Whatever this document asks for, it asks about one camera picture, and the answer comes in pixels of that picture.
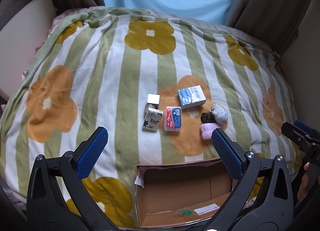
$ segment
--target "hand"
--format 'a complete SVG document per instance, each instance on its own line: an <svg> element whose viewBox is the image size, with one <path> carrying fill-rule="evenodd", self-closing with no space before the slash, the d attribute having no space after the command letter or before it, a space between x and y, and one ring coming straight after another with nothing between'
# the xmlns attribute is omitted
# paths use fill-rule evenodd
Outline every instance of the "hand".
<svg viewBox="0 0 320 231"><path fill-rule="evenodd" d="M303 169L305 171L308 171L310 167L310 162L307 162L306 165L304 165ZM306 172L305 175L301 178L301 185L297 194L298 200L302 201L305 199L305 197L308 195L308 185L309 185L309 176Z"/></svg>

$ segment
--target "bed sheet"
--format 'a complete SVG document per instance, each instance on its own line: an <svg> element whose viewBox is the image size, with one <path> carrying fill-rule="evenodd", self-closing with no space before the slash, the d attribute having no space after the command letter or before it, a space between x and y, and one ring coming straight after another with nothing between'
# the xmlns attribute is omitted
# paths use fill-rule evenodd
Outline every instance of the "bed sheet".
<svg viewBox="0 0 320 231"><path fill-rule="evenodd" d="M301 165L298 146L280 127L293 123L296 113L277 55L243 32L191 22L124 8L63 19L0 120L0 171L10 188L26 196L38 154L50 158L75 150L103 126L108 145L83 184L117 226L139 229L135 165L217 158L199 131L201 113L214 103L228 112L223 129L233 141L261 157L281 154L293 176ZM194 85L207 101L183 110L178 135L163 126L142 131L147 94L160 94L163 110L179 105L177 89ZM78 213L61 179L59 185Z"/></svg>

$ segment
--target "clear plastic container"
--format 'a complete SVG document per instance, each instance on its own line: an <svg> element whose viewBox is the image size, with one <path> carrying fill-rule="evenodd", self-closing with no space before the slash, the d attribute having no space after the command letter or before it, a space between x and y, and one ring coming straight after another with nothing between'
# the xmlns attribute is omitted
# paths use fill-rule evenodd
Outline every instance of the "clear plastic container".
<svg viewBox="0 0 320 231"><path fill-rule="evenodd" d="M181 107L167 106L164 110L164 130L179 132L181 130Z"/></svg>

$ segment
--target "bolt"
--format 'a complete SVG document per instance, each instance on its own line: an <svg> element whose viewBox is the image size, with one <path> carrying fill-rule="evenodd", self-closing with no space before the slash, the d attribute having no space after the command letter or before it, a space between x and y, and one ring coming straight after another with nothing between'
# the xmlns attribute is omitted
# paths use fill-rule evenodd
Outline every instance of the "bolt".
<svg viewBox="0 0 320 231"><path fill-rule="evenodd" d="M253 152L247 152L249 158L254 158L256 155Z"/></svg>
<svg viewBox="0 0 320 231"><path fill-rule="evenodd" d="M64 153L65 157L71 157L72 155L73 155L72 151L67 151L67 152Z"/></svg>
<svg viewBox="0 0 320 231"><path fill-rule="evenodd" d="M43 155L42 154L39 154L37 157L36 157L36 160L37 161L41 161L43 159Z"/></svg>
<svg viewBox="0 0 320 231"><path fill-rule="evenodd" d="M284 160L284 158L281 155L277 155L276 158L280 162L282 162Z"/></svg>

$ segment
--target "rolled sock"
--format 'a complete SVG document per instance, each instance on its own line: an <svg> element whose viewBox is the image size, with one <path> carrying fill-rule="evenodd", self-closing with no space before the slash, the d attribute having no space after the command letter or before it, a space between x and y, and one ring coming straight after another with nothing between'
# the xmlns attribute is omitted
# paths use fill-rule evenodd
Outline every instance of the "rolled sock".
<svg viewBox="0 0 320 231"><path fill-rule="evenodd" d="M215 103L213 106L211 106L210 112L216 119L217 123L221 125L228 123L227 111L221 105Z"/></svg>
<svg viewBox="0 0 320 231"><path fill-rule="evenodd" d="M218 123L203 123L200 126L202 139L211 140L212 131L220 127L221 125Z"/></svg>

